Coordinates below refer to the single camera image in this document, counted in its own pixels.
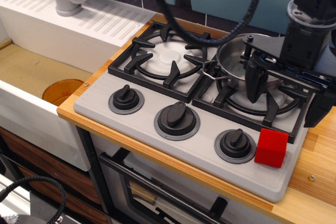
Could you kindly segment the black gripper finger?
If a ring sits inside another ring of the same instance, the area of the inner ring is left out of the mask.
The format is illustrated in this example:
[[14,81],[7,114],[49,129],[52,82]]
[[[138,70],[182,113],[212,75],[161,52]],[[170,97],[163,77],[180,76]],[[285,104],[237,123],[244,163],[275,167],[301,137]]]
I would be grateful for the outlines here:
[[256,62],[249,60],[245,71],[247,98],[251,103],[256,103],[260,96],[267,92],[268,74]]
[[315,127],[333,107],[333,91],[325,89],[320,92],[310,90],[314,94],[306,113],[304,127]]

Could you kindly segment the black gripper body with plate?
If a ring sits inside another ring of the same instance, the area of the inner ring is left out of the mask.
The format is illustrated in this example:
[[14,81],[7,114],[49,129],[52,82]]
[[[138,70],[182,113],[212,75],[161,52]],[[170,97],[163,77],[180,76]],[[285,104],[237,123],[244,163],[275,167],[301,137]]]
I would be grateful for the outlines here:
[[262,46],[258,42],[245,42],[247,47],[254,48],[255,52],[251,57],[244,57],[246,61],[244,66],[246,67],[247,62],[252,60],[262,66],[268,76],[273,76],[309,91],[331,90],[331,75],[295,66],[280,58],[284,41],[285,37],[275,37],[269,46]]

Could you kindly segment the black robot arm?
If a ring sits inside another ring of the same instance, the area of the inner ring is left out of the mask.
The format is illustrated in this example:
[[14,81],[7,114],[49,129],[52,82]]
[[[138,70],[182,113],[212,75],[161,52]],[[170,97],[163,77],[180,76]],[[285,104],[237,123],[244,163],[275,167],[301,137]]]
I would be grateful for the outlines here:
[[291,0],[290,20],[281,38],[244,38],[254,48],[245,63],[247,98],[255,103],[266,89],[268,76],[304,87],[315,93],[305,127],[315,127],[335,106],[335,0]]

